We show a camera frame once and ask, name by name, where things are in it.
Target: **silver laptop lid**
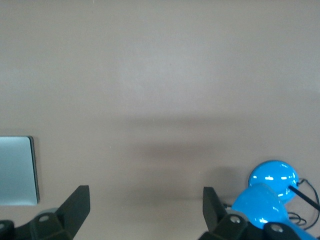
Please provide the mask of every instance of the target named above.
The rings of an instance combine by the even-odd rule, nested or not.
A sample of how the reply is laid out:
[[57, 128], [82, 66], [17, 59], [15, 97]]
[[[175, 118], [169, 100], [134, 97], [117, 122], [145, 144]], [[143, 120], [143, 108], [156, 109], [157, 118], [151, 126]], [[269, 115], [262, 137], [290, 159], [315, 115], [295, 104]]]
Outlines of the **silver laptop lid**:
[[33, 138], [0, 136], [0, 205], [36, 205], [38, 202]]

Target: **screw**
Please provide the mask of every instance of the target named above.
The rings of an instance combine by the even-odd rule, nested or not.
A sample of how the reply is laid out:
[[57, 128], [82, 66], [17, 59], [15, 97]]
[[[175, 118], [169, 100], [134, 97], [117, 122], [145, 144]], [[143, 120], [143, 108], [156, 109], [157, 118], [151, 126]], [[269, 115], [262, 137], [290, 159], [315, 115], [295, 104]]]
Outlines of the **screw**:
[[44, 215], [42, 217], [39, 218], [39, 222], [45, 222], [49, 219], [49, 216], [48, 215]]
[[284, 230], [281, 226], [277, 225], [277, 224], [271, 224], [271, 229], [277, 233], [283, 233]]
[[230, 217], [230, 221], [233, 222], [234, 224], [239, 224], [241, 222], [240, 218], [235, 215], [232, 215]]

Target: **metal screw head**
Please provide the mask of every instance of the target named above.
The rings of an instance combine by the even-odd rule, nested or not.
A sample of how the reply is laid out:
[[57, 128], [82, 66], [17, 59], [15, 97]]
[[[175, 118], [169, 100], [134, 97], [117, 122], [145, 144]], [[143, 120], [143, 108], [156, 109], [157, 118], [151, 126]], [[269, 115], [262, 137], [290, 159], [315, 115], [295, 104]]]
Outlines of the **metal screw head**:
[[49, 216], [48, 215], [44, 215], [42, 217], [39, 218], [39, 222], [45, 222], [49, 219]]
[[241, 222], [240, 218], [235, 215], [232, 215], [230, 217], [230, 221], [233, 222], [234, 224], [239, 224]]
[[283, 233], [284, 230], [281, 226], [277, 225], [277, 224], [271, 224], [271, 229], [277, 233]]

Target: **blue glossy dome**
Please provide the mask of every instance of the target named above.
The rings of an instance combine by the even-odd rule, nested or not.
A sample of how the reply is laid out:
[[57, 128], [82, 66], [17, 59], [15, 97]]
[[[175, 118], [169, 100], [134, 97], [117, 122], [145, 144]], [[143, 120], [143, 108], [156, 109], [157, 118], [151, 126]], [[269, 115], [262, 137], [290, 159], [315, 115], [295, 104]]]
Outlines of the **blue glossy dome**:
[[252, 171], [248, 186], [266, 184], [286, 204], [295, 196], [295, 193], [289, 189], [289, 186], [291, 185], [298, 189], [298, 181], [298, 174], [292, 166], [284, 161], [270, 160], [258, 165]]

